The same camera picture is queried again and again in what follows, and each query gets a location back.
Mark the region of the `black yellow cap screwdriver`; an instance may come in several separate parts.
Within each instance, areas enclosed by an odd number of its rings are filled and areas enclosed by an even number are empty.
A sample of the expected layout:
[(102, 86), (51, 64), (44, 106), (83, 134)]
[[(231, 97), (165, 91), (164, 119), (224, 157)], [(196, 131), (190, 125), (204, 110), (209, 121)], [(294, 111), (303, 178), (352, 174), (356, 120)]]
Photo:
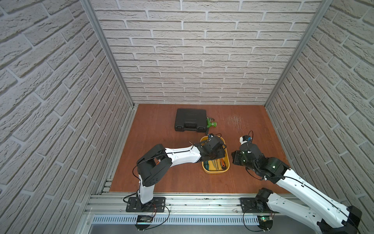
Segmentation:
[(213, 164), (215, 170), (217, 171), (217, 170), (218, 170), (218, 165), (217, 165), (217, 163), (216, 163), (216, 160), (213, 160), (213, 161), (212, 161), (212, 164)]

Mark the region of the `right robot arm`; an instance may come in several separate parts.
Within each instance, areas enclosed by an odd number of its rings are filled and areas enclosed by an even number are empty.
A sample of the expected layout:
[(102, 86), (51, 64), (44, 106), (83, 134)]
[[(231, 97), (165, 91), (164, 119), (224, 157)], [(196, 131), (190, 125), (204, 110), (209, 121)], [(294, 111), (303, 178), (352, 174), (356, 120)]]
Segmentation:
[(248, 136), (240, 138), (239, 150), (232, 153), (233, 164), (252, 170), (261, 180), (270, 181), (289, 191), (304, 204), (289, 201), (275, 192), (262, 188), (252, 205), (258, 211), (269, 208), (314, 229), (318, 234), (356, 234), (362, 212), (328, 197), (303, 180), (278, 158), (267, 158)]

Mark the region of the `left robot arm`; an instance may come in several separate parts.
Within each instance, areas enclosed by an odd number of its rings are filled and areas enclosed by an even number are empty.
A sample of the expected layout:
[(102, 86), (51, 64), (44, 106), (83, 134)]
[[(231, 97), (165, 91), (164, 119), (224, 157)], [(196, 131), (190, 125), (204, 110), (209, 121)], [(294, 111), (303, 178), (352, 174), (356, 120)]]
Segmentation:
[(225, 150), (226, 144), (221, 137), (215, 135), (185, 148), (165, 148), (162, 144), (154, 146), (136, 163), (139, 179), (137, 198), (142, 205), (152, 202), (155, 184), (169, 168), (186, 163), (223, 159)]

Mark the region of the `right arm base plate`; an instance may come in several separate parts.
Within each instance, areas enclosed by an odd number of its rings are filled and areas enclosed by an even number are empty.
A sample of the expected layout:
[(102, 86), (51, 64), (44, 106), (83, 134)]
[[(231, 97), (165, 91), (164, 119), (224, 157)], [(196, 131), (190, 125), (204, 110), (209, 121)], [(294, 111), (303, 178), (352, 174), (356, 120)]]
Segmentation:
[(243, 213), (272, 213), (274, 212), (267, 205), (268, 200), (259, 198), (240, 198)]

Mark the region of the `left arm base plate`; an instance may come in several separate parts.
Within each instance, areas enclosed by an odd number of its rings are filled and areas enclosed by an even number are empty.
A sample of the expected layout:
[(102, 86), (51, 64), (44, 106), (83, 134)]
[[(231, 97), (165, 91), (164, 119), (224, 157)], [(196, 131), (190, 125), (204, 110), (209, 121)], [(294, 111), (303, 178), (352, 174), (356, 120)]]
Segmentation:
[(154, 197), (152, 201), (142, 204), (137, 197), (128, 199), (126, 212), (128, 213), (163, 213), (165, 208), (165, 197)]

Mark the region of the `orange screwdriver long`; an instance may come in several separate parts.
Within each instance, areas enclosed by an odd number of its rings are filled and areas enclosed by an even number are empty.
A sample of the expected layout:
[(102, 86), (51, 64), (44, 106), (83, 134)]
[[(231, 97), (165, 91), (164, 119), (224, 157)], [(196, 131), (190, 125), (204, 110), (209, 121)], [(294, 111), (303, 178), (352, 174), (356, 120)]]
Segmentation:
[(220, 165), (221, 165), (222, 170), (226, 170), (227, 169), (225, 160), (223, 158), (220, 159)]

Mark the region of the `green black screwdriver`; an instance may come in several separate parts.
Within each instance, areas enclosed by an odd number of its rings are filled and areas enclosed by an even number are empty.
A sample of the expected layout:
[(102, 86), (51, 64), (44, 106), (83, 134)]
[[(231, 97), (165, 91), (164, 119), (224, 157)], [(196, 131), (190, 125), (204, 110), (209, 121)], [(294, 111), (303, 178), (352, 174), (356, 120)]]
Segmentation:
[(209, 170), (209, 163), (208, 161), (203, 162), (204, 168), (208, 171)]

